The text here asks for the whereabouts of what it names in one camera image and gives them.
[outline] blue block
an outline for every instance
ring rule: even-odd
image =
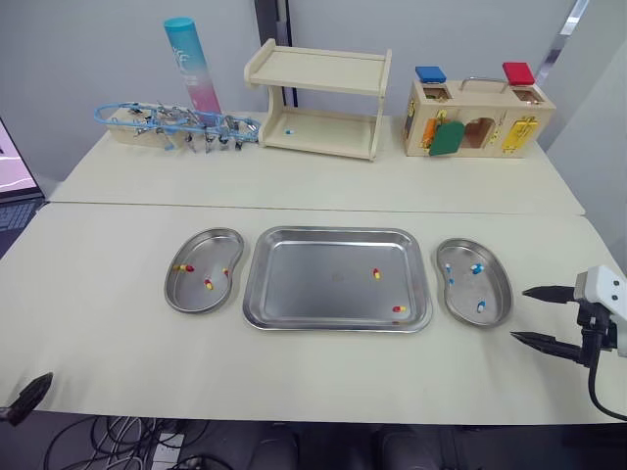
[[[444,83],[447,76],[437,66],[416,67],[415,72],[422,83]]]

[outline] small wooden shelf unit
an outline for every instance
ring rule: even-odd
[[[262,146],[373,160],[381,129],[392,51],[385,56],[277,46],[269,39],[244,68],[251,87],[267,85]],[[376,117],[283,105],[281,87],[375,96]]]

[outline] metal tray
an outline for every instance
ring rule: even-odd
[[[244,240],[230,228],[212,228],[187,240],[166,275],[168,304],[183,313],[202,313],[221,306],[231,292],[231,274],[243,250]],[[182,265],[191,265],[193,271],[181,270]]]
[[[414,332],[431,302],[403,230],[275,227],[257,242],[244,313],[262,329]]]
[[[444,278],[444,302],[456,318],[482,327],[507,319],[513,304],[511,285],[490,250],[471,240],[453,238],[438,247],[436,262]],[[483,270],[474,274],[473,266],[479,264]]]

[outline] rectangular metal tray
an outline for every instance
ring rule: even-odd
[[[408,232],[274,227],[257,242],[244,314],[262,329],[415,332],[432,312]]]

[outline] yellow latch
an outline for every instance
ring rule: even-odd
[[[534,117],[524,117],[521,120],[517,120],[511,127],[506,140],[503,142],[503,151],[505,153],[512,153],[525,145],[534,130],[538,127],[538,124],[540,123],[536,121]]]
[[[439,121],[440,124],[444,123],[444,119],[447,118],[447,110],[440,110],[435,118]]]

